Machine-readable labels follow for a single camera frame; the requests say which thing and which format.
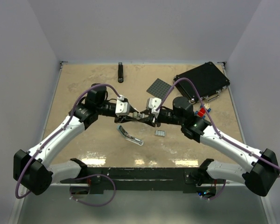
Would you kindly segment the grey staple tray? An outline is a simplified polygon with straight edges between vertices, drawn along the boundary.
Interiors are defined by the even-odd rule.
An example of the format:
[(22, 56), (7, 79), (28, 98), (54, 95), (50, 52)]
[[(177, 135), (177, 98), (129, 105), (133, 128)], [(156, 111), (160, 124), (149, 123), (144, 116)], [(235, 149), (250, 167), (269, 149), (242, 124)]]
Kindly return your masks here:
[(166, 132), (163, 131), (163, 130), (155, 130), (155, 136), (158, 136), (158, 137), (165, 137), (166, 136)]

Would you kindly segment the light blue stapler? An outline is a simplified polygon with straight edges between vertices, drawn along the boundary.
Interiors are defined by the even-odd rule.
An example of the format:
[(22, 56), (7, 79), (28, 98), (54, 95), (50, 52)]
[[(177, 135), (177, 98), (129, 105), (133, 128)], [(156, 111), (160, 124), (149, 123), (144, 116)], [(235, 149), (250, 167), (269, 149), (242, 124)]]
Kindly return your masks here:
[(141, 140), (141, 139), (138, 139), (138, 138), (136, 138), (136, 137), (134, 137), (134, 136), (131, 136), (131, 135), (123, 128), (122, 125), (119, 125), (119, 126), (117, 127), (117, 130), (118, 130), (118, 132), (119, 132), (127, 141), (132, 142), (132, 143), (134, 143), (134, 144), (136, 144), (136, 145), (139, 145), (139, 146), (143, 146), (144, 141)]

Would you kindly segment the beige green stapler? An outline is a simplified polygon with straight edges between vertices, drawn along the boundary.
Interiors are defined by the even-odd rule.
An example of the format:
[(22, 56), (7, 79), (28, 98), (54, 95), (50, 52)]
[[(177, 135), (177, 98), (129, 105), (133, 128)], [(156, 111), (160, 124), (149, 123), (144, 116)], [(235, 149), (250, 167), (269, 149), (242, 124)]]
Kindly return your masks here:
[(133, 118), (135, 119), (141, 119), (142, 118), (142, 114), (139, 112), (133, 112)]

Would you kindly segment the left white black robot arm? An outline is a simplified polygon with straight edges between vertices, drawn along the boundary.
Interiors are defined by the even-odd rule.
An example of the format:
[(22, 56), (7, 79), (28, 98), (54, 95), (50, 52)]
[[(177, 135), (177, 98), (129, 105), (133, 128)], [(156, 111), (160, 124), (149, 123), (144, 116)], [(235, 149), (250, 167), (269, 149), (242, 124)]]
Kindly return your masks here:
[(98, 120), (100, 115), (114, 117), (116, 121), (134, 121), (133, 108), (128, 99), (118, 94), (109, 84), (94, 84), (75, 101), (64, 121), (40, 143), (27, 151), (19, 150), (14, 155), (13, 178), (17, 181), (15, 196), (18, 199), (22, 185), (28, 193), (40, 195), (53, 184), (66, 179), (83, 183), (87, 179), (87, 166), (73, 159), (52, 165), (54, 158), (79, 134)]

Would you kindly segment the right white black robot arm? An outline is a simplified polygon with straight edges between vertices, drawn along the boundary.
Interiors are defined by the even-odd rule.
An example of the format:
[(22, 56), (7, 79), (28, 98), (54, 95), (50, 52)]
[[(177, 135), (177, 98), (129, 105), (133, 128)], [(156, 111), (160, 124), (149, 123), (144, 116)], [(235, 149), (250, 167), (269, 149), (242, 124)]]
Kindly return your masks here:
[(280, 175), (274, 151), (245, 145), (219, 131), (209, 121), (195, 115), (193, 105), (186, 97), (176, 97), (173, 108), (161, 106), (161, 99), (149, 98), (146, 110), (133, 116), (150, 126), (179, 125), (190, 140), (212, 147), (234, 161), (222, 163), (206, 159), (198, 169), (198, 179), (210, 183), (213, 179), (229, 180), (244, 184), (258, 196), (266, 196)]

